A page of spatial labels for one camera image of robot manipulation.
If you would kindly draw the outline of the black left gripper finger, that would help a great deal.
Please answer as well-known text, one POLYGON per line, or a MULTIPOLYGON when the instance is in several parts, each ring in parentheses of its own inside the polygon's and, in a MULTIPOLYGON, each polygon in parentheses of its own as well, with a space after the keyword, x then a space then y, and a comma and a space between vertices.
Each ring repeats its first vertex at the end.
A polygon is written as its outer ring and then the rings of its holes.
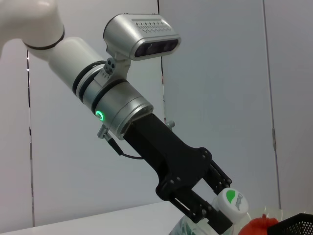
POLYGON ((208 215, 206 215, 205 218, 208 220, 208 224, 219 235, 221 235, 225 230, 227 230, 227 228, 229 228, 232 225, 232 222, 230 221, 230 219, 227 218, 223 212, 217 211, 216 209, 214 209, 212 205, 211 205, 210 210, 208 211, 208 215))
POLYGON ((229 188, 232 184, 232 180, 213 160, 210 161, 208 171, 203 179, 212 188, 216 195, 218 195, 223 189, 229 188))

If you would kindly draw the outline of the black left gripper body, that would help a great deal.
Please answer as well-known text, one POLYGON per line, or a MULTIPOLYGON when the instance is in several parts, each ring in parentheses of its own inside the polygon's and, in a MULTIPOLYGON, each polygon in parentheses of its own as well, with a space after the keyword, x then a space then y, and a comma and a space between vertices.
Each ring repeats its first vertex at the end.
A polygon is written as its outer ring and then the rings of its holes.
POLYGON ((124 140, 157 173, 156 193, 162 200, 181 188, 192 189, 209 170, 211 153, 185 144, 154 114, 133 121, 124 140))

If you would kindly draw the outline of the clear water bottle green label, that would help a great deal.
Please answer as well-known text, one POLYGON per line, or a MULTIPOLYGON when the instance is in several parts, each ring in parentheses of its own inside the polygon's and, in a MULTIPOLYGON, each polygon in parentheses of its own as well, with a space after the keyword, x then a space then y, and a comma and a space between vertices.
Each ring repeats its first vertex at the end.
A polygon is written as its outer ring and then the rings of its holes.
MULTIPOLYGON (((223 189, 212 201, 217 211, 223 212, 230 219, 232 225, 221 235, 233 235, 234 226, 246 215, 249 209, 248 201, 242 193, 233 188, 223 189)), ((194 223, 187 216, 183 216, 171 230, 169 235, 219 235, 205 218, 194 223)))

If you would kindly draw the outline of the red-orange fruit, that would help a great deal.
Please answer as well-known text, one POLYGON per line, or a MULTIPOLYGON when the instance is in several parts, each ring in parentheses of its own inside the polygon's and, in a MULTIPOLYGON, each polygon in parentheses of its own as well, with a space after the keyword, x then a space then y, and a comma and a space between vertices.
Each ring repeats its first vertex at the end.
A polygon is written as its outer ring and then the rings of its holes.
POLYGON ((247 223, 238 235, 268 235, 268 228, 277 225, 276 218, 268 218, 265 214, 247 223))

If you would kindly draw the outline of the black mesh pen holder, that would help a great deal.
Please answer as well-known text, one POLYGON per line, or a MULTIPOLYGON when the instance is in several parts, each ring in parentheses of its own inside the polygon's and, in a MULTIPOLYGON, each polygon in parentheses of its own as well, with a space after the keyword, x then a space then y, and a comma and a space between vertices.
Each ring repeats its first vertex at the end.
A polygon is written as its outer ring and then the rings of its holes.
POLYGON ((313 235, 313 215, 299 213, 267 229, 268 235, 313 235))

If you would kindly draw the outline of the pale green glass fruit plate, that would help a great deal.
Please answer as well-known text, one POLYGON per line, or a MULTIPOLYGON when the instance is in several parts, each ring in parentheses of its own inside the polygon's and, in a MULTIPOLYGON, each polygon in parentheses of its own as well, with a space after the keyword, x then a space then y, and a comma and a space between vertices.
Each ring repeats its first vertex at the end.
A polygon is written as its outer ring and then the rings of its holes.
POLYGON ((308 213, 308 210, 283 210, 280 208, 274 208, 270 206, 263 206, 257 209, 250 209, 246 214, 246 219, 251 221, 255 218, 260 218, 264 214, 267 218, 275 218, 279 222, 287 218, 290 218, 299 213, 308 213))

